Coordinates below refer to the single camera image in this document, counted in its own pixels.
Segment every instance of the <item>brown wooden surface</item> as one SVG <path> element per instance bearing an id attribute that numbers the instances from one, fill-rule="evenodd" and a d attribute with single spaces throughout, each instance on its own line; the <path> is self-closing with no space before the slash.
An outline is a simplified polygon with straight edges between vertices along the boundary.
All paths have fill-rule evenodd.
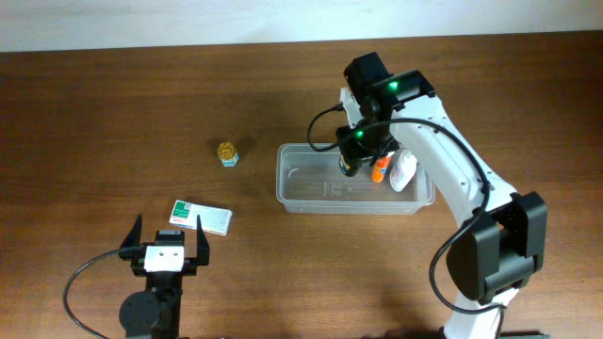
<path id="1" fill-rule="evenodd" d="M 305 141 L 346 85 L 343 69 L 371 51 L 390 72 L 420 69 L 483 159 L 548 204 L 545 268 L 513 301 L 505 331 L 600 338 L 601 32 L 0 55 L 0 336 L 87 337 L 63 312 L 67 278 L 117 248 L 137 213 L 145 241 L 171 228 L 176 199 L 234 212 L 228 236 L 208 236 L 210 266 L 184 281 L 182 335 L 442 326 L 450 311 L 427 277 L 455 230 L 441 195 L 413 216 L 361 218 L 288 214 L 275 197 L 279 146 Z M 344 122 L 325 118 L 316 141 L 334 140 Z M 216 157 L 221 141 L 238 147 L 232 169 Z M 120 305 L 143 285 L 112 258 L 76 281 L 70 301 L 120 337 Z"/>

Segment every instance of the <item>white robotic arm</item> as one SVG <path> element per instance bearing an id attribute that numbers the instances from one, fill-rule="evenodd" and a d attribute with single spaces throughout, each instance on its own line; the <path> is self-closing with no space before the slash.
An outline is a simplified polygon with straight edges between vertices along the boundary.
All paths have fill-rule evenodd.
<path id="1" fill-rule="evenodd" d="M 348 115 L 350 126 L 357 125 L 363 117 L 360 113 L 360 106 L 355 102 L 350 91 L 341 89 L 339 99 Z M 515 189 L 498 177 L 475 153 L 452 124 L 442 101 L 437 96 L 424 95 L 406 102 L 404 109 L 392 114 L 392 119 L 399 118 L 415 118 L 435 122 L 445 127 L 464 143 L 479 161 L 490 182 L 491 193 L 486 211 L 511 202 L 511 194 L 516 192 Z M 390 125 L 390 133 L 395 140 L 411 151 L 430 175 L 446 199 L 457 226 L 461 227 L 463 222 L 472 217 L 473 211 L 480 207 L 484 199 L 481 193 L 480 176 L 463 151 L 449 137 L 419 123 L 393 123 Z M 493 302 L 506 306 L 517 292 L 518 289 L 512 288 L 496 296 Z M 484 307 L 478 302 L 466 298 L 460 292 L 455 305 L 469 310 Z M 498 310 L 480 315 L 463 315 L 454 312 L 444 327 L 444 334 L 448 339 L 495 338 L 498 322 Z"/>
<path id="2" fill-rule="evenodd" d="M 429 173 L 458 227 L 466 226 L 482 207 L 485 174 L 490 194 L 484 213 L 471 222 L 470 230 L 448 252 L 448 269 L 459 287 L 454 306 L 480 310 L 493 304 L 508 305 L 530 275 L 542 267 L 546 231 L 546 206 L 542 199 L 536 193 L 520 196 L 481 160 L 419 72 L 389 74 L 373 53 L 356 58 L 344 74 L 351 92 L 341 89 L 340 102 L 349 126 L 340 127 L 336 135 L 347 164 L 360 167 L 371 157 L 374 161 L 390 151 L 388 140 L 392 137 L 410 150 Z M 404 119 L 423 123 L 401 121 Z M 354 134 L 364 136 L 352 138 Z M 482 175 L 468 153 L 477 161 Z M 444 335 L 447 339 L 495 338 L 501 314 L 499 308 L 491 309 L 477 315 L 453 312 Z"/>

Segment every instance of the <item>transparent plastic bin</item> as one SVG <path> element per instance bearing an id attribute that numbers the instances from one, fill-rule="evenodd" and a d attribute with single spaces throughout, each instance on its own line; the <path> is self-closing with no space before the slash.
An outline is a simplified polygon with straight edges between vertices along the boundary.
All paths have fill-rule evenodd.
<path id="1" fill-rule="evenodd" d="M 403 149 L 394 154 L 391 164 Z M 389 170 L 379 184 L 370 180 L 372 168 L 368 164 L 354 177 L 345 176 L 339 168 L 340 155 L 338 148 L 317 153 L 308 144 L 279 148 L 276 197 L 287 212 L 411 215 L 435 201 L 435 185 L 420 164 L 410 183 L 396 192 L 389 184 Z"/>

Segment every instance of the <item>green and white box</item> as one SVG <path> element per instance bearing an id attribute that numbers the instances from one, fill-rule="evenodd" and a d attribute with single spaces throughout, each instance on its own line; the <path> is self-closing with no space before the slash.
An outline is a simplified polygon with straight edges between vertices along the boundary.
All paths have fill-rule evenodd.
<path id="1" fill-rule="evenodd" d="M 201 216 L 201 226 L 205 232 L 227 235 L 233 212 L 191 202 L 176 201 L 171 210 L 170 224 L 196 230 L 197 216 Z"/>

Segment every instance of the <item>white wall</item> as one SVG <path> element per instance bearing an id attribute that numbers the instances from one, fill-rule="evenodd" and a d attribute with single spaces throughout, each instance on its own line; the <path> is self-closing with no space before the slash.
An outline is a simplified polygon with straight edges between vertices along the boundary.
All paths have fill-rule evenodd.
<path id="1" fill-rule="evenodd" d="M 603 0 L 0 0 L 0 51 L 603 28 Z"/>

